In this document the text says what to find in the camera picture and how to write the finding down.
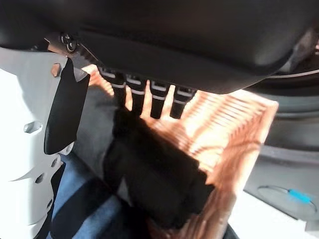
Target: circular component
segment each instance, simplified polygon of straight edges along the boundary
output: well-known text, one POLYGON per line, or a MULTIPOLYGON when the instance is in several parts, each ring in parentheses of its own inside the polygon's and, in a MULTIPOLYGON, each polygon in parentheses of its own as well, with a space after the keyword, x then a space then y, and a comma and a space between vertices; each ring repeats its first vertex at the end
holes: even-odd
POLYGON ((64 44, 67 45, 69 42, 73 40, 72 37, 68 33, 62 33, 60 36, 60 41, 64 44))
POLYGON ((76 48, 77 48, 76 40, 72 40, 66 45, 66 49, 68 50, 69 53, 73 53, 76 50, 76 48))
POLYGON ((265 201, 285 212, 291 212, 300 217, 308 217, 317 212, 316 206, 306 196, 291 192, 295 191, 277 186, 261 186, 258 188, 258 193, 265 201))

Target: black plastic cover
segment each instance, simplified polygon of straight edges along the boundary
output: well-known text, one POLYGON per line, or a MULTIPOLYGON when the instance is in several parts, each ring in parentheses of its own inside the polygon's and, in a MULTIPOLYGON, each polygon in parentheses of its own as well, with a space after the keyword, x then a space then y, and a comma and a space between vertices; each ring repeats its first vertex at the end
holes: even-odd
POLYGON ((74 71, 71 59, 67 60, 45 129, 46 154, 60 152, 76 140, 89 80, 89 74, 74 71))
POLYGON ((318 0, 0 0, 0 46, 63 31, 105 66, 224 94, 279 70, 318 0))

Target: hole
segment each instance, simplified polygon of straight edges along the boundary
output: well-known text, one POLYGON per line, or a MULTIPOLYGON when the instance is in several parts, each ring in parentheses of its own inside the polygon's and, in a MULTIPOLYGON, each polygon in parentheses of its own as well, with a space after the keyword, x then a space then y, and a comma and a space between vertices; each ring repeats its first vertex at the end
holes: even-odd
POLYGON ((42 173, 37 179, 35 180, 35 183, 41 183, 44 179, 44 173, 42 173))
POLYGON ((46 208, 49 208, 52 204, 53 200, 51 199, 50 202, 48 203, 48 206, 46 206, 46 208))
POLYGON ((58 158, 56 158, 56 159, 53 160, 53 162, 52 162, 52 164, 51 164, 51 167, 52 167, 52 168, 56 165, 57 161, 58 161, 58 158))
POLYGON ((26 133, 33 133, 36 132, 38 130, 42 129, 42 124, 39 121, 34 121, 31 123, 27 123, 24 127, 23 127, 23 131, 26 133))

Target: screw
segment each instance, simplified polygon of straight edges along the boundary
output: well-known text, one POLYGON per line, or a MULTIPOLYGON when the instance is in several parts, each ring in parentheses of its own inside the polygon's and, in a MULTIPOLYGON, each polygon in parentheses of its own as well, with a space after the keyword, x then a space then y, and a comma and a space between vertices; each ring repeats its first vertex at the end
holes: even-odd
POLYGON ((66 45, 66 49, 69 53, 73 53, 76 50, 77 44, 76 40, 72 40, 66 45))
POLYGON ((61 73, 61 65, 60 63, 53 64, 51 68, 51 74, 53 77, 59 77, 61 73))

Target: black rubber piece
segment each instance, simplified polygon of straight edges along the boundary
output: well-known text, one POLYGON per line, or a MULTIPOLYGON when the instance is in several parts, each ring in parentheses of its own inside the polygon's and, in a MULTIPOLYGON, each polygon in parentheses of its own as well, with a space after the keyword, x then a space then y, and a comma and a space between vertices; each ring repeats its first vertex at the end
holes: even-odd
POLYGON ((124 88, 115 88, 112 87, 114 91, 114 98, 116 99, 116 102, 119 107, 123 108, 125 107, 125 101, 126 101, 126 90, 124 88))
POLYGON ((132 113, 140 116, 143 111, 145 95, 132 94, 132 113))
POLYGON ((45 129, 44 152, 54 154, 76 140, 90 75, 74 76, 71 59, 61 72, 61 80, 54 96, 45 129))
POLYGON ((170 110, 169 116, 171 116, 174 119, 180 119, 181 115, 183 114, 185 105, 173 102, 173 104, 171 105, 171 110, 170 110))
POLYGON ((151 117, 154 119, 160 119, 161 112, 164 106, 164 100, 158 100, 152 98, 152 109, 151 109, 151 117))

